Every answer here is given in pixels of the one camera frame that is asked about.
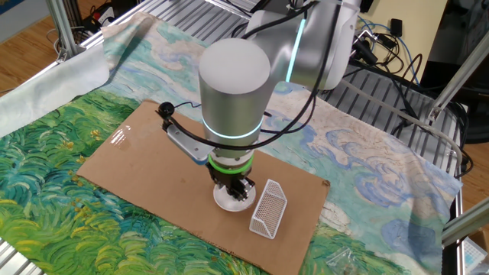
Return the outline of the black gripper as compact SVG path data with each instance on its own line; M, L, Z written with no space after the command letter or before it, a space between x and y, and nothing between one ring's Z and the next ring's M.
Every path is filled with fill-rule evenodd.
M255 182L248 178L250 171L240 173L223 173L209 167L209 174L215 184L220 184L219 196L226 199L246 201L255 197Z

